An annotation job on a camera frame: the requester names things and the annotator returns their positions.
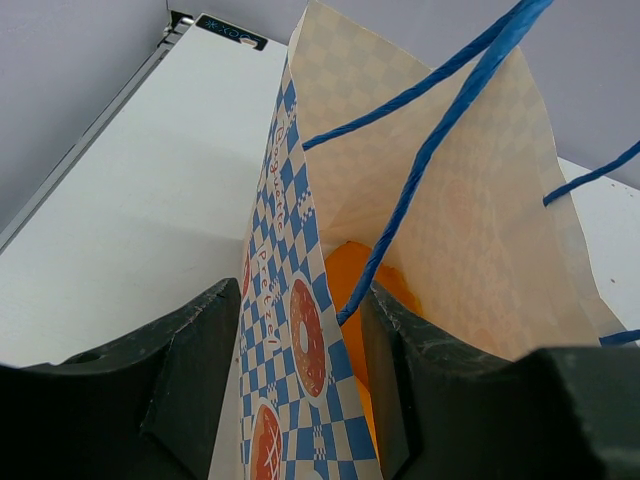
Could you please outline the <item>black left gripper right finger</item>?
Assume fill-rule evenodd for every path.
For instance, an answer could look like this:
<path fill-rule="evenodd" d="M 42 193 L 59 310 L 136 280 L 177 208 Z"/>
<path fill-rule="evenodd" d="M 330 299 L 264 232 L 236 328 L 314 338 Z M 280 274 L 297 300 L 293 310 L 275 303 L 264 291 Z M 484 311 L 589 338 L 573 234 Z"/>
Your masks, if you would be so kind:
<path fill-rule="evenodd" d="M 635 479 L 639 352 L 484 352 L 373 287 L 362 334 L 387 479 Z"/>

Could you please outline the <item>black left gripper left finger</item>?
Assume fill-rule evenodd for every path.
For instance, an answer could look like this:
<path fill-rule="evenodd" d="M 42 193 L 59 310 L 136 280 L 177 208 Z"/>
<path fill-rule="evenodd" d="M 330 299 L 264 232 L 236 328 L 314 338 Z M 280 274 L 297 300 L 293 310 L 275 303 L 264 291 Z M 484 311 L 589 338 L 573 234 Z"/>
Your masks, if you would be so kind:
<path fill-rule="evenodd" d="M 59 365 L 3 367 L 2 477 L 206 478 L 240 302 L 227 278 Z"/>

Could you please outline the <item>orange oval bread loaf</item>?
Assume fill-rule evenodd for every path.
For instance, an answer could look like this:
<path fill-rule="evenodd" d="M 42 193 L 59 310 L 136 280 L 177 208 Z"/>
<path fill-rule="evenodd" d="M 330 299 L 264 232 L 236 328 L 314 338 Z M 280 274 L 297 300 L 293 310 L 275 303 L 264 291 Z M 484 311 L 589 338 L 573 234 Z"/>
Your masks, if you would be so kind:
<path fill-rule="evenodd" d="M 328 286 L 337 311 L 345 307 L 350 299 L 371 251 L 372 248 L 367 245 L 349 241 L 336 248 L 325 259 Z M 374 280 L 381 284 L 412 313 L 420 317 L 424 316 L 419 298 L 410 290 L 400 270 L 381 264 Z M 374 450 L 378 452 L 360 308 L 341 326 L 341 332 L 353 373 L 356 377 L 357 389 Z"/>

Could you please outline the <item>blue checkered paper bag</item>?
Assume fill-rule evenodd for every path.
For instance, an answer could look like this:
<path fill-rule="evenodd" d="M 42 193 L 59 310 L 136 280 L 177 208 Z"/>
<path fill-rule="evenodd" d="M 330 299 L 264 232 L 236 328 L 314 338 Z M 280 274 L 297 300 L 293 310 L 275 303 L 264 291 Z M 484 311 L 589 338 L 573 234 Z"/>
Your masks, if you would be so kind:
<path fill-rule="evenodd" d="M 572 198 L 592 176 L 564 178 L 519 48 L 547 8 L 517 3 L 430 69 L 306 5 L 244 240 L 244 478 L 387 479 L 341 332 L 371 288 L 385 289 L 381 264 L 403 273 L 421 318 L 496 357 L 639 352 L 597 289 Z M 372 251 L 337 311 L 325 259 L 349 241 Z"/>

